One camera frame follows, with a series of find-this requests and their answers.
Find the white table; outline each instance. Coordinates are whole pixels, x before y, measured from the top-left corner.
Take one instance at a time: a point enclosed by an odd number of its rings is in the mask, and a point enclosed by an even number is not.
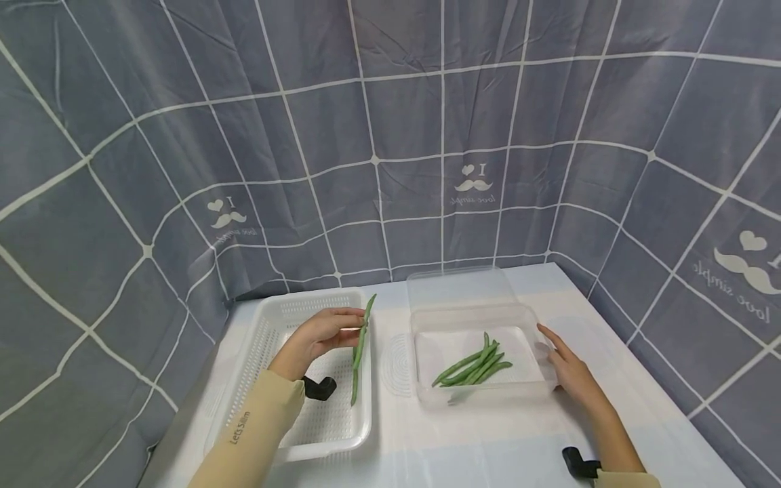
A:
[[[588,363],[621,415],[650,472],[664,488],[743,486],[556,264],[506,269],[530,305]],[[588,486],[569,476],[562,448],[594,457],[582,412],[563,392],[524,408],[427,411],[404,381],[399,347],[409,334],[405,283],[364,287],[377,293],[372,348],[374,419],[364,446],[276,467],[266,486]],[[219,350],[157,448],[141,486],[185,487],[204,456],[222,389],[259,301],[233,310]]]

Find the beige sleeve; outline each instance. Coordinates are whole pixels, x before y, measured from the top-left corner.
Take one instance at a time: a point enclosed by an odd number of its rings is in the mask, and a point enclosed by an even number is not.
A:
[[[304,382],[258,376],[241,410],[201,463],[189,488],[259,488],[280,441],[304,405]]]
[[[606,472],[597,470],[594,488],[661,488],[655,476],[644,472]]]

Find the green bean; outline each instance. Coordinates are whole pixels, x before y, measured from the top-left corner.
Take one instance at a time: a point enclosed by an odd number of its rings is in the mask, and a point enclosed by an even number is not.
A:
[[[352,360],[355,361],[356,350],[352,348]],[[355,405],[355,401],[358,400],[358,370],[352,370],[352,398],[350,399],[350,406]]]
[[[499,343],[497,341],[494,341],[494,344],[491,344],[491,347],[489,348],[488,354],[486,354],[485,359],[481,361],[480,366],[472,370],[469,376],[467,376],[465,379],[459,381],[458,383],[453,383],[453,386],[470,385],[471,380],[477,379],[478,371],[480,371],[482,367],[485,366],[486,363],[494,359],[494,356],[496,356],[496,351],[498,351],[498,348],[499,348]]]
[[[352,368],[358,370],[361,365],[361,358],[363,358],[363,346],[366,342],[366,330],[369,328],[369,316],[372,313],[372,305],[374,305],[374,299],[377,298],[377,294],[372,295],[369,299],[369,303],[366,304],[366,311],[363,313],[363,327],[358,335],[358,352],[355,354],[355,359],[352,362]]]
[[[499,362],[500,359],[502,359],[505,356],[505,353],[497,354],[494,357],[492,357],[490,360],[486,361],[485,364],[483,364],[480,369],[472,373],[472,375],[464,382],[464,385],[473,385],[475,382],[486,372],[490,369],[491,366],[495,365]]]
[[[459,369],[463,368],[464,366],[468,365],[471,362],[474,362],[476,359],[479,359],[481,355],[483,354],[483,351],[477,351],[475,354],[472,354],[471,356],[467,358],[463,358],[461,361],[455,363],[450,368],[445,369],[442,373],[440,373],[439,376],[434,380],[433,383],[431,383],[431,386],[436,386],[438,383],[443,383],[444,379],[447,379],[448,375],[458,371]]]
[[[509,361],[499,362],[499,363],[491,366],[488,369],[488,371],[483,373],[483,375],[475,382],[475,384],[479,385],[479,384],[483,383],[486,379],[489,379],[494,374],[496,374],[497,371],[501,371],[502,369],[507,369],[507,368],[511,368],[511,367],[512,367],[512,363],[509,362]]]
[[[499,343],[494,341],[494,343],[489,346],[487,349],[483,349],[481,351],[480,359],[478,361],[475,361],[472,363],[471,366],[469,366],[467,369],[461,371],[458,375],[453,376],[452,378],[445,378],[442,379],[442,384],[444,386],[457,386],[467,378],[469,378],[469,375],[474,373],[476,370],[480,369],[480,366],[482,366],[486,359],[488,359],[489,356],[493,356],[493,353],[496,351],[497,347],[499,347]]]
[[[482,351],[477,351],[475,354],[472,354],[468,358],[464,358],[461,361],[455,363],[450,368],[445,369],[437,378],[434,380],[433,383],[431,383],[431,386],[434,387],[438,383],[442,383],[443,385],[447,386],[448,384],[453,384],[455,381],[452,379],[448,379],[448,375],[451,375],[452,373],[458,371],[459,369],[463,368],[464,366],[468,365],[470,362],[475,361],[476,359],[479,359],[479,361],[475,362],[471,366],[469,366],[465,371],[472,372],[475,369],[479,368],[481,364],[483,364],[483,361],[485,360],[485,356],[487,354],[487,350],[489,348],[490,337],[488,337],[488,332],[483,332],[483,349]]]

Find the gray cloth with white grid lines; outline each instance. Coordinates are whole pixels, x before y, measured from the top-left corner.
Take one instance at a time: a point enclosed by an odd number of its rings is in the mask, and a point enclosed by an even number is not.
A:
[[[773,0],[3,2],[0,485],[134,486],[236,297],[556,262],[778,486],[779,25]]]

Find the plastic container lid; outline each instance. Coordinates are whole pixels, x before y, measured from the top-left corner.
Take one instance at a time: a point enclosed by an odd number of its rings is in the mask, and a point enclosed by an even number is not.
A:
[[[505,273],[493,266],[417,272],[407,278],[411,313],[454,306],[517,305]]]

